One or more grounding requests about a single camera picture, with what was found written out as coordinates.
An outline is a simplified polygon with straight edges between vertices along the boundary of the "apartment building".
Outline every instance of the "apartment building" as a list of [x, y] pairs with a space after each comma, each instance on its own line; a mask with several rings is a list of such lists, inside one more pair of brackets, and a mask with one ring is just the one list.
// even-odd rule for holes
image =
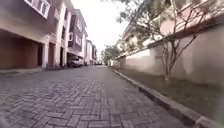
[[67, 59], [84, 59], [86, 38], [88, 37], [86, 27], [87, 25], [81, 13], [81, 10], [75, 9], [74, 15], [72, 15], [71, 17], [70, 33], [72, 34], [72, 40], [69, 40], [68, 42], [69, 44]]
[[0, 68], [46, 67], [57, 1], [0, 2]]
[[87, 32], [70, 0], [0, 0], [0, 69], [64, 67]]

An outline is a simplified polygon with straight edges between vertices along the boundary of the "brick pavement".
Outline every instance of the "brick pavement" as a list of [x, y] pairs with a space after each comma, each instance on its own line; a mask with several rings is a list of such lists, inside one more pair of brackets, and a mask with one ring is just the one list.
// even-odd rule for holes
[[185, 128], [106, 67], [0, 76], [0, 128]]

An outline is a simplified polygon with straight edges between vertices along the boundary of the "concrete curb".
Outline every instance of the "concrete curb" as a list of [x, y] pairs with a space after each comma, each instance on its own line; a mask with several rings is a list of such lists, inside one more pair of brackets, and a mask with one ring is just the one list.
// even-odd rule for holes
[[157, 91], [146, 87], [145, 85], [129, 78], [128, 76], [112, 69], [116, 74], [124, 78], [125, 80], [136, 85], [140, 92], [147, 95], [155, 103], [161, 105], [167, 109], [173, 116], [178, 118], [183, 124], [191, 126], [194, 128], [224, 128], [221, 124], [218, 124], [200, 114], [193, 111], [190, 108], [187, 108], [165, 96], [158, 93]]
[[23, 74], [29, 74], [29, 73], [37, 73], [44, 71], [43, 68], [34, 68], [34, 69], [6, 69], [6, 70], [0, 70], [0, 75], [5, 76], [18, 76]]

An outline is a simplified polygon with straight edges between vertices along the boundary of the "column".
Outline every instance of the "column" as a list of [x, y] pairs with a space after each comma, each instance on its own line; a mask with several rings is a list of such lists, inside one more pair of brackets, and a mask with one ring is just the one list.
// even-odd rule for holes
[[60, 64], [60, 50], [61, 50], [61, 36], [63, 31], [63, 25], [64, 25], [64, 17], [66, 12], [66, 6], [65, 3], [62, 2], [61, 9], [60, 9], [60, 19], [58, 21], [57, 25], [57, 31], [56, 31], [56, 45], [55, 45], [55, 54], [54, 54], [54, 63], [56, 66], [59, 66]]
[[50, 35], [46, 35], [41, 39], [43, 43], [43, 51], [42, 51], [42, 68], [46, 68], [48, 64], [48, 53], [49, 53], [49, 43], [50, 43]]
[[66, 23], [66, 29], [65, 29], [65, 50], [63, 52], [63, 65], [66, 65], [67, 63], [67, 52], [68, 52], [68, 40], [69, 40], [69, 33], [70, 33], [70, 25], [71, 25], [71, 12], [68, 12], [67, 15], [67, 23]]

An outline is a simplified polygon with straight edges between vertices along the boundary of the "overcast sky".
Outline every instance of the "overcast sky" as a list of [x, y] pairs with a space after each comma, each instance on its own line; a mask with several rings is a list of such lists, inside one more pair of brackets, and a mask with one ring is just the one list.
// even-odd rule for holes
[[104, 49], [105, 44], [115, 44], [127, 23], [117, 23], [119, 14], [117, 6], [100, 0], [72, 0], [74, 7], [81, 9], [87, 23], [89, 39], [96, 45], [98, 51]]

